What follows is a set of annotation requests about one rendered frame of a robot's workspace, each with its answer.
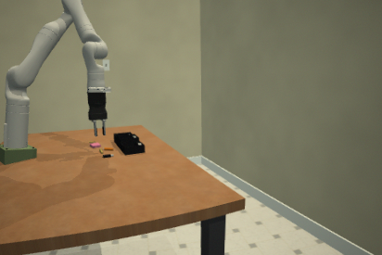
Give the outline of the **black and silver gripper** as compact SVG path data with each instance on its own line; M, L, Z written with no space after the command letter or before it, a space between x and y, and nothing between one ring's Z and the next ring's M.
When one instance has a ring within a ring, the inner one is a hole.
M108 118L106 107L106 93L110 93L111 88L105 86L105 80L87 80L87 96L89 112L88 118L94 122L95 136L97 136L96 120L103 122L103 135L106 135L105 121Z

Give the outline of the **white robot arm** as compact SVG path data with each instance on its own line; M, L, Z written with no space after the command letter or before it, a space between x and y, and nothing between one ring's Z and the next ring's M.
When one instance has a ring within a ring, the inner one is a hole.
M104 67L97 65L95 59L105 58L108 55L108 47L96 34L81 1L61 0L64 7L62 15L57 20L45 24L35 36L28 56L20 65L8 70L4 147L28 147L30 99L27 97L26 87L33 83L43 63L72 22L84 43L83 59L87 68L87 80L105 79Z

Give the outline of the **black rack of bins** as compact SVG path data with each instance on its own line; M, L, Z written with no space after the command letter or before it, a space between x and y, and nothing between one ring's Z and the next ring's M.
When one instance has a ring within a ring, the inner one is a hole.
M139 141L139 137L137 135L132 134L131 132L114 134L114 142L120 148L124 155L145 153L145 145Z

